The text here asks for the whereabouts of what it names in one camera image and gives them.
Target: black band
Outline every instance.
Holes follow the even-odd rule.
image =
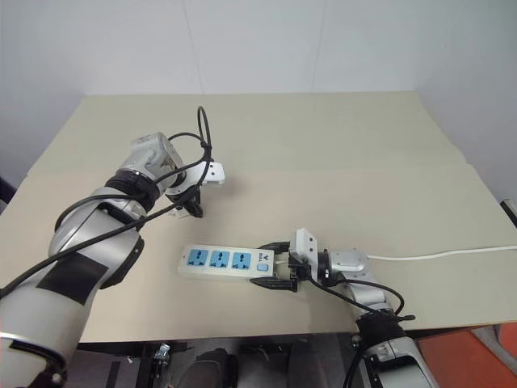
[[[150,211],[158,197],[160,190],[153,180],[135,171],[118,170],[105,184],[107,188],[114,188],[130,196],[142,196],[137,200],[146,212]]]
[[[105,265],[74,252],[58,261],[36,287],[59,293],[84,305],[106,271]]]
[[[397,316],[391,310],[383,310],[383,312],[385,314],[366,314],[355,321],[366,348],[406,336],[397,322]]]

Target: electrical outlet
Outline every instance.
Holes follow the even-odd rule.
[[[208,251],[207,250],[192,250],[188,255],[187,265],[201,267],[207,262]]]
[[[210,267],[226,268],[228,267],[228,261],[228,251],[212,251],[212,256],[210,257]]]
[[[232,268],[250,269],[251,253],[235,252],[232,259]]]
[[[200,279],[250,279],[273,276],[275,252],[265,249],[185,247],[178,271],[184,277]]]

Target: red object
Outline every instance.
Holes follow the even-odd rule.
[[[515,388],[515,376],[470,331],[421,339],[420,350],[440,388]]]
[[[517,358],[517,322],[504,323],[499,327],[499,343]]]

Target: power switch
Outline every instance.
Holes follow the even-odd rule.
[[[258,263],[257,264],[257,271],[264,271],[267,272],[267,269],[269,268],[269,265],[265,263]]]

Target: black tape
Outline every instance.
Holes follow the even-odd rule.
[[[105,265],[74,252],[58,261],[36,287],[59,293],[84,305],[106,271]]]

